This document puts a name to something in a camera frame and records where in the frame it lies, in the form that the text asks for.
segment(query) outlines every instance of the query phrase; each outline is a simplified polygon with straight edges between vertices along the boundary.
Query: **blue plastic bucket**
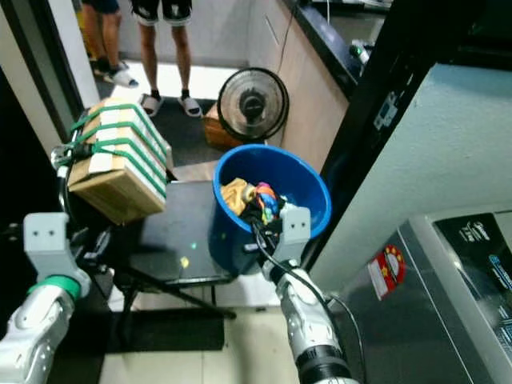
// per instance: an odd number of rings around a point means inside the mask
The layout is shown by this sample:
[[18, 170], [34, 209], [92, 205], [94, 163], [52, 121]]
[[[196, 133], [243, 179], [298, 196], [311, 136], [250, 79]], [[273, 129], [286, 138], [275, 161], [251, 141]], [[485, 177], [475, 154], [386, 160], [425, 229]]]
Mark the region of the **blue plastic bucket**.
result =
[[267, 182], [277, 194], [311, 212], [311, 237], [327, 226], [332, 211], [329, 192], [320, 176], [299, 157], [274, 146], [249, 144], [236, 147], [219, 160], [214, 173], [215, 208], [209, 232], [210, 254], [232, 274], [244, 274], [254, 265], [255, 255], [243, 253], [254, 243], [249, 224], [234, 214], [221, 196], [221, 186], [235, 178], [253, 185]]

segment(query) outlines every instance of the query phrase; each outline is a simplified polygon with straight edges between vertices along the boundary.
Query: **black shorts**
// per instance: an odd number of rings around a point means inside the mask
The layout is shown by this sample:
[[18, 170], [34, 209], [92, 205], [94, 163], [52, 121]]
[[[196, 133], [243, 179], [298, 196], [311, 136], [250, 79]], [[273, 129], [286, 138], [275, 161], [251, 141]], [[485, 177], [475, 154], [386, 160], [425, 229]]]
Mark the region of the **black shorts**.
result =
[[[158, 21], [160, 0], [131, 0], [132, 13], [144, 26]], [[162, 0], [163, 19], [172, 26], [185, 26], [192, 16], [192, 0]]]
[[92, 6], [100, 14], [115, 14], [119, 10], [118, 0], [82, 0], [82, 4]]

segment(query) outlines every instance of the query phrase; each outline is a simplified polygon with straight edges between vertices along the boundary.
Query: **washing machine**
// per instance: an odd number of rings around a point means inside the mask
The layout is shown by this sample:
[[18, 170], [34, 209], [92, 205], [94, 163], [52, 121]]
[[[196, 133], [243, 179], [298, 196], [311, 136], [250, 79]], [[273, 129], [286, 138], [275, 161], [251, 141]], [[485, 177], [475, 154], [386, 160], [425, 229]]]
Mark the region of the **washing machine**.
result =
[[512, 205], [401, 225], [340, 297], [354, 378], [368, 384], [512, 382]]

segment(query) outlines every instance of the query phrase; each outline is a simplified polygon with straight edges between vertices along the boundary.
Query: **slipper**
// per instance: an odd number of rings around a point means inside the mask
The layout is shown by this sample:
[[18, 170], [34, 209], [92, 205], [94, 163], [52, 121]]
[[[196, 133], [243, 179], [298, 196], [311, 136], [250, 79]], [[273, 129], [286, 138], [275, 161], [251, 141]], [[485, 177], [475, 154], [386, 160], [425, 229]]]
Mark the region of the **slipper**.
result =
[[125, 70], [118, 70], [115, 74], [106, 74], [103, 80], [112, 82], [117, 86], [125, 86], [126, 88], [135, 88], [138, 86], [137, 80], [132, 78]]
[[154, 98], [150, 94], [142, 94], [141, 98], [138, 100], [138, 103], [142, 106], [144, 111], [150, 118], [153, 118], [157, 115], [160, 107], [163, 104], [163, 98], [158, 100]]
[[198, 102], [192, 98], [185, 98], [185, 100], [178, 98], [178, 102], [183, 107], [185, 113], [192, 118], [200, 118], [202, 116], [201, 107], [199, 106]]
[[[108, 74], [108, 71], [106, 70], [100, 70], [98, 68], [98, 60], [95, 59], [95, 58], [89, 58], [89, 64], [90, 66], [92, 67], [93, 69], [93, 73], [95, 76], [101, 76], [101, 77], [104, 77], [106, 74]], [[120, 70], [127, 70], [128, 68], [130, 68], [128, 66], [128, 64], [126, 64], [123, 60], [120, 60], [119, 61], [119, 64], [118, 64], [118, 68]]]

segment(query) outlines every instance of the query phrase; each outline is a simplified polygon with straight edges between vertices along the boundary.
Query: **black countertop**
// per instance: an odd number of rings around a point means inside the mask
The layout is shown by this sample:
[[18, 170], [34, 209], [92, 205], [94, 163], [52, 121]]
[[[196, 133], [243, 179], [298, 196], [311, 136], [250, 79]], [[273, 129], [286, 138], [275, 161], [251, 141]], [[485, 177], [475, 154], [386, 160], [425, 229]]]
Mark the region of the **black countertop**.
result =
[[350, 100], [361, 73], [360, 62], [350, 55], [350, 42], [343, 41], [314, 6], [301, 6], [298, 0], [283, 1], [333, 79]]

